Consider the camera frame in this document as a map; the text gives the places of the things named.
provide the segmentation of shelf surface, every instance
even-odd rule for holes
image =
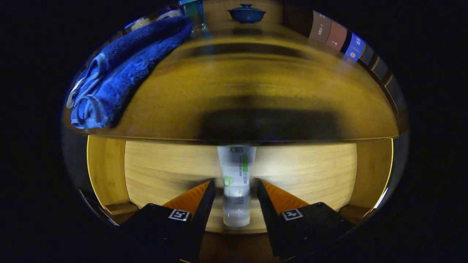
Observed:
[[[343,54],[277,24],[209,32],[157,65],[114,128],[74,130],[213,144],[398,136],[381,88]]]

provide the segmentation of blue lidded bowl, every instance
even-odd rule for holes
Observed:
[[[231,17],[239,23],[255,23],[263,18],[266,13],[260,9],[251,7],[250,4],[241,4],[242,7],[228,10]]]

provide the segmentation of facial cleanser tube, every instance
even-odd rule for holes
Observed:
[[[250,223],[250,176],[256,149],[255,146],[218,146],[226,226],[241,227]]]

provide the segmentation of blue towel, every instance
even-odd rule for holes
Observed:
[[[157,63],[190,36],[191,30],[188,17],[172,17],[153,22],[104,47],[71,91],[72,125],[84,129],[116,123],[128,96]]]

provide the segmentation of black background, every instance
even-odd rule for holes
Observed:
[[[409,106],[411,145],[405,174],[389,202],[364,227],[316,262],[453,262],[463,258],[466,207],[464,81],[467,14],[463,1],[311,1],[315,10],[359,34],[395,72]],[[3,184],[7,256],[138,257],[79,199],[66,173],[60,115],[71,78],[103,41],[153,12],[157,1],[2,3]]]

